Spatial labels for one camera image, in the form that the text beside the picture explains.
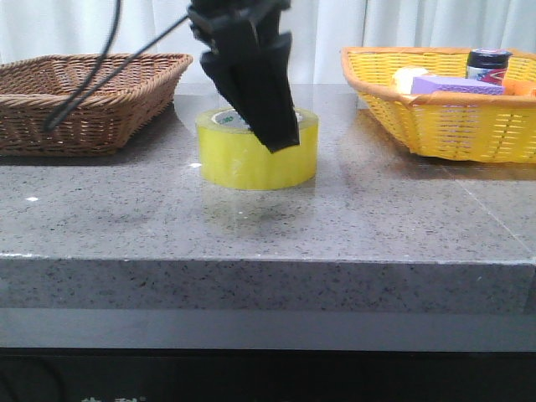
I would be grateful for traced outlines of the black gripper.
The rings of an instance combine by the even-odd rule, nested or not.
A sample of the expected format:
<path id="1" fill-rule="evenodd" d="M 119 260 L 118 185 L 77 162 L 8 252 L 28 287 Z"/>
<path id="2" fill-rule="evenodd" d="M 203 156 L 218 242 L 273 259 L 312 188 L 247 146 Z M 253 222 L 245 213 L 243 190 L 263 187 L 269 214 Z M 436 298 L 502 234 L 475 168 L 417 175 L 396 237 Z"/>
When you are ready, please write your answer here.
<path id="1" fill-rule="evenodd" d="M 297 145 L 287 69 L 290 33 L 280 32 L 289 1 L 192 1 L 193 36 L 207 45 L 200 64 L 218 92 L 274 153 Z"/>

